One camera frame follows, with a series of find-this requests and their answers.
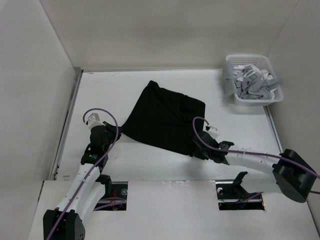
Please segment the black tank top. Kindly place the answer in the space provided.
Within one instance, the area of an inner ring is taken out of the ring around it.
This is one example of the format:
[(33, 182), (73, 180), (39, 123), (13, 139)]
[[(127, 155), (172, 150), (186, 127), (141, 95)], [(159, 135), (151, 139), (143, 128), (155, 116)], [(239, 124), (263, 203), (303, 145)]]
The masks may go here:
[(193, 119), (204, 118), (205, 109), (204, 102), (150, 81), (121, 130), (137, 142), (188, 156), (196, 149), (194, 130), (204, 126)]

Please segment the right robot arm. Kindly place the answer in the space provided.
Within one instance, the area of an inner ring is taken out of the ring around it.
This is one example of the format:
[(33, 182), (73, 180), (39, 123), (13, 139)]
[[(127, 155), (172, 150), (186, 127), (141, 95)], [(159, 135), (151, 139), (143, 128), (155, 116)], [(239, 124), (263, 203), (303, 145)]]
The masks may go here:
[(291, 149), (279, 155), (253, 153), (230, 141), (217, 142), (207, 131), (197, 132), (193, 142), (196, 158), (256, 171), (241, 171), (233, 180), (219, 183), (216, 191), (220, 201), (241, 203), (256, 198), (257, 194), (281, 193), (294, 202), (304, 203), (317, 178), (311, 166)]

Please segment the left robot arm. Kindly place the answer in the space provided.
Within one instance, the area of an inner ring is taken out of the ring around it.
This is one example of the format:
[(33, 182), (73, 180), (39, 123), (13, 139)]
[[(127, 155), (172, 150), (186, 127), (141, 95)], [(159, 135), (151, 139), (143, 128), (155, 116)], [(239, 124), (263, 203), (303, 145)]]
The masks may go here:
[(112, 195), (111, 178), (102, 171), (108, 161), (108, 152), (121, 137), (121, 128), (105, 121), (86, 124), (90, 129), (90, 142), (77, 175), (62, 201), (43, 216), (45, 240), (83, 240), (86, 221), (98, 201)]

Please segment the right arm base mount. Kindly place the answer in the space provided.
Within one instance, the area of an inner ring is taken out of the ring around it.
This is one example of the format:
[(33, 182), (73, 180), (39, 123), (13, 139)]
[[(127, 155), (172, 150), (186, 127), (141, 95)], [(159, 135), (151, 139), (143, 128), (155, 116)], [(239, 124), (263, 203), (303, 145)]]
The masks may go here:
[(264, 211), (262, 193), (248, 193), (242, 186), (231, 181), (216, 182), (216, 194), (220, 211)]

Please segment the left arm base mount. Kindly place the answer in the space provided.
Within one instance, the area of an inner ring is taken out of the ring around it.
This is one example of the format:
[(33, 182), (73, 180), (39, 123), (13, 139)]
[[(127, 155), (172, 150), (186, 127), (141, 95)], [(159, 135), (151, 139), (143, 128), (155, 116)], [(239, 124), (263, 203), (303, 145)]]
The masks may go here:
[(112, 182), (105, 186), (105, 194), (95, 208), (107, 205), (99, 211), (125, 211), (127, 209), (128, 182)]

